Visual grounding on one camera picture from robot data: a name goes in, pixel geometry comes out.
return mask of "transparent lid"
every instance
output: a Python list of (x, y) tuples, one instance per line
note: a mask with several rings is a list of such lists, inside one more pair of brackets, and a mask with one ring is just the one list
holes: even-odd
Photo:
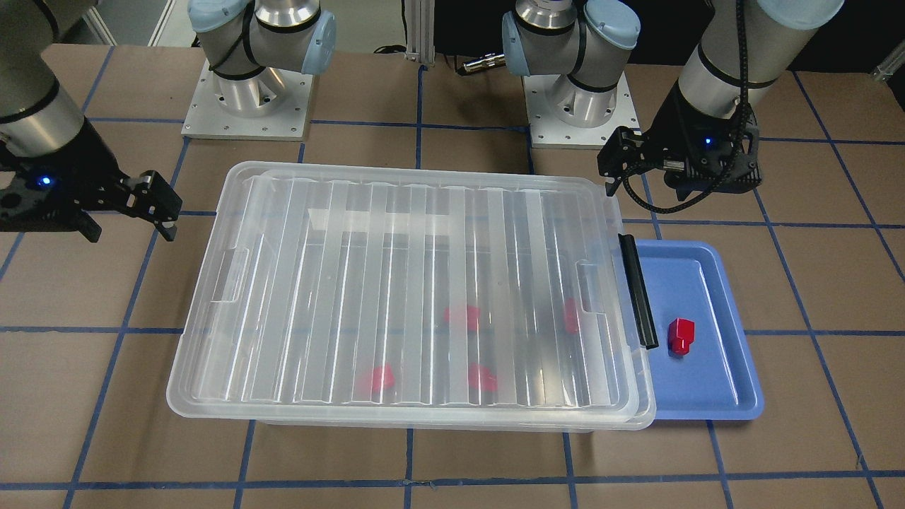
[(167, 398), (187, 417), (640, 428), (615, 200), (582, 178), (234, 167)]

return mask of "blue tape grid line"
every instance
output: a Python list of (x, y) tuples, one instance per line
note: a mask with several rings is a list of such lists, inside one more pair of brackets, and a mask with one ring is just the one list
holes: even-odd
[(257, 421), (248, 421), (248, 430), (245, 432), (245, 447), (242, 450), (242, 463), (239, 465), (239, 481), (235, 487), (233, 509), (242, 507), (242, 496), (245, 491), (245, 477), (248, 475), (248, 459), (252, 456), (252, 442), (254, 441), (254, 428)]
[[(872, 470), (873, 477), (905, 478), (905, 470)], [(763, 481), (781, 479), (862, 479), (862, 470), (815, 470), (802, 472), (745, 472), (727, 473), (729, 481)], [(698, 483), (718, 482), (719, 474), (677, 474), (677, 475), (576, 475), (576, 485), (637, 485), (650, 483)], [(403, 488), (411, 486), (487, 486), (487, 485), (567, 485), (567, 476), (534, 477), (534, 478), (469, 478), (451, 477), (430, 481), (411, 482), (406, 479), (360, 479), (360, 480), (269, 480), (246, 481), (243, 490), (272, 488)], [(93, 483), (0, 483), (0, 491), (75, 491), (90, 490), (228, 490), (237, 489), (238, 481), (213, 482), (179, 482), (179, 481), (132, 481), (132, 482), (93, 482)]]
[(707, 421), (707, 432), (710, 434), (710, 445), (713, 447), (713, 455), (717, 459), (717, 472), (719, 472), (719, 484), (723, 488), (723, 497), (726, 499), (726, 508), (734, 509), (732, 503), (732, 493), (729, 491), (729, 478), (726, 477), (726, 467), (723, 465), (723, 455), (719, 451), (719, 440), (717, 440), (717, 430), (713, 427), (713, 421)]
[(568, 433), (563, 433), (563, 455), (566, 457), (566, 483), (571, 509), (578, 509), (578, 490), (575, 484), (575, 464), (572, 462), (572, 440)]
[(13, 256), (15, 256), (15, 252), (19, 250), (19, 244), (22, 243), (23, 237), (25, 237), (25, 233), (19, 233), (19, 235), (15, 236), (13, 245), (10, 246), (9, 253), (6, 254), (3, 265), (0, 265), (0, 281), (3, 281), (3, 276), (6, 275), (6, 270), (9, 269), (9, 264), (13, 262)]
[(81, 112), (84, 113), (88, 110), (88, 105), (91, 104), (91, 100), (94, 99), (94, 92), (98, 91), (98, 85), (100, 85), (100, 79), (103, 77), (104, 72), (107, 71), (107, 65), (110, 63), (110, 57), (113, 56), (113, 50), (116, 49), (116, 46), (111, 46), (107, 50), (107, 56), (104, 57), (104, 62), (100, 65), (100, 69), (98, 70), (98, 75), (94, 78), (94, 83), (91, 84), (90, 90), (88, 90), (88, 95), (85, 96), (85, 102), (81, 104)]
[(412, 472), (414, 470), (414, 429), (405, 431), (405, 490), (403, 494), (403, 509), (412, 509)]
[(120, 117), (88, 117), (91, 122), (134, 122), (139, 124), (181, 124), (182, 119), (126, 119)]
[(414, 167), (421, 169), (421, 141), (424, 134), (424, 73), (427, 71), (426, 65), (418, 67), (418, 96), (417, 96), (417, 120), (415, 122), (414, 131)]

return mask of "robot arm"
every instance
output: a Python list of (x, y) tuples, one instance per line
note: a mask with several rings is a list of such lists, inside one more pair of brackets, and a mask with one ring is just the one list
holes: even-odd
[[(651, 127), (635, 134), (617, 128), (597, 157), (612, 178), (607, 194), (625, 183), (639, 205), (660, 214), (678, 212), (712, 192), (743, 193), (761, 183), (757, 122), (751, 106), (804, 48), (843, 0), (716, 0), (715, 14)], [(628, 178), (662, 169), (679, 200), (671, 208), (643, 202)]]
[(91, 0), (0, 0), (0, 231), (79, 231), (97, 242), (86, 212), (115, 210), (176, 235), (182, 200), (156, 172), (130, 178), (41, 59)]
[(548, 98), (566, 124), (594, 128), (610, 120), (616, 85), (641, 23), (618, 0), (518, 0), (503, 16), (506, 64), (517, 76), (558, 74)]

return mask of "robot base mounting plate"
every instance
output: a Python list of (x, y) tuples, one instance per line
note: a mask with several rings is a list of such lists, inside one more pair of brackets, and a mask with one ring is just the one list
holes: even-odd
[(524, 78), (525, 102), (531, 129), (531, 146), (538, 149), (601, 149), (619, 126), (639, 130), (638, 115), (625, 74), (616, 85), (616, 107), (613, 115), (600, 127), (579, 128), (560, 120), (547, 99), (547, 90), (558, 76), (538, 75)]
[(259, 118), (238, 117), (224, 109), (214, 93), (214, 73), (205, 61), (182, 125), (182, 134), (198, 139), (269, 139), (302, 141), (308, 127), (314, 76), (280, 70), (287, 97), (273, 113)]

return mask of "red block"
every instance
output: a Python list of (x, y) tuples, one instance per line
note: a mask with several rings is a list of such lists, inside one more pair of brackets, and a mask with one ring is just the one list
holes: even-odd
[(468, 367), (468, 386), (472, 389), (497, 391), (497, 377), (486, 366), (472, 362)]
[(481, 323), (481, 308), (478, 306), (465, 306), (465, 308), (458, 308), (450, 311), (450, 308), (446, 308), (443, 311), (443, 319), (446, 323), (450, 322), (450, 319), (460, 320), (462, 317), (462, 312), (465, 314), (465, 321), (468, 326), (468, 332), (476, 332), (478, 330), (478, 324)]
[(374, 368), (374, 374), (371, 376), (371, 392), (381, 392), (394, 385), (395, 377), (393, 376), (393, 368), (391, 368), (389, 364)]
[(694, 343), (694, 322), (677, 318), (670, 323), (670, 351), (676, 355), (686, 355)]
[(575, 299), (569, 297), (563, 303), (563, 322), (566, 323), (566, 332), (569, 334), (578, 334), (578, 305)]

